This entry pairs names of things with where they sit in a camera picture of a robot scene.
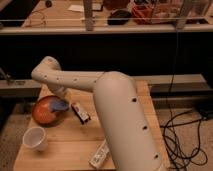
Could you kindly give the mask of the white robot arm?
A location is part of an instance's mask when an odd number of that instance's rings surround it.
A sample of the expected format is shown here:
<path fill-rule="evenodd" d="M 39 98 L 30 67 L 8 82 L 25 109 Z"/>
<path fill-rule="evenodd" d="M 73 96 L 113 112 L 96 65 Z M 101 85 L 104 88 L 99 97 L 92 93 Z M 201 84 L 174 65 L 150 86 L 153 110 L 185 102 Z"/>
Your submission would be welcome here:
<path fill-rule="evenodd" d="M 93 94 L 116 171 L 166 171 L 132 77 L 117 71 L 63 71 L 51 56 L 42 59 L 31 77 L 60 97 L 68 88 Z"/>

